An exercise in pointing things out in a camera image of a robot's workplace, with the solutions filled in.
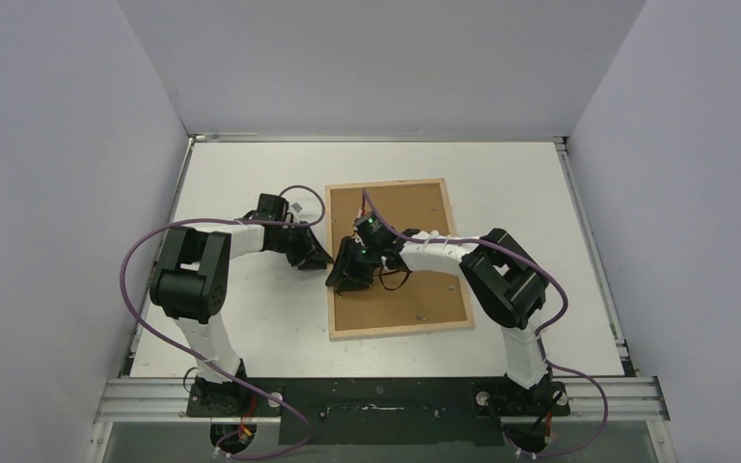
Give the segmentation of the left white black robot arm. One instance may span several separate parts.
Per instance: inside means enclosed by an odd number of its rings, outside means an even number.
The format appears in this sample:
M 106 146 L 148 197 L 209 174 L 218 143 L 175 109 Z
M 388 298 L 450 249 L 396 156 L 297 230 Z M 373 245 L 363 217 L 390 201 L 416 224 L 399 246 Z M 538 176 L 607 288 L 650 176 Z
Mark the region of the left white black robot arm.
M 224 416 L 246 412 L 254 397 L 242 383 L 246 367 L 221 315 L 231 260 L 273 252 L 301 271 L 323 270 L 333 261 L 308 223 L 296 218 L 297 210 L 281 195 L 262 193 L 257 206 L 231 225 L 206 230 L 181 225 L 165 233 L 150 299 L 199 355 L 193 401 Z

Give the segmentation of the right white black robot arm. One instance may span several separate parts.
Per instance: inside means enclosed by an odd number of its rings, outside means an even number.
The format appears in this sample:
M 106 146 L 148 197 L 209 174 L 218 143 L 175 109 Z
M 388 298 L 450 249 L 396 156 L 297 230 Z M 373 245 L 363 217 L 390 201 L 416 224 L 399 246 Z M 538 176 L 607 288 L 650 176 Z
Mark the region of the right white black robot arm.
M 432 272 L 464 280 L 484 313 L 501 327 L 511 409 L 525 416 L 568 413 L 568 397 L 554 381 L 536 333 L 549 283 L 507 231 L 493 229 L 479 237 L 396 232 L 373 212 L 358 218 L 353 229 L 353 236 L 341 241 L 328 287 L 337 293 L 364 290 L 384 272 Z

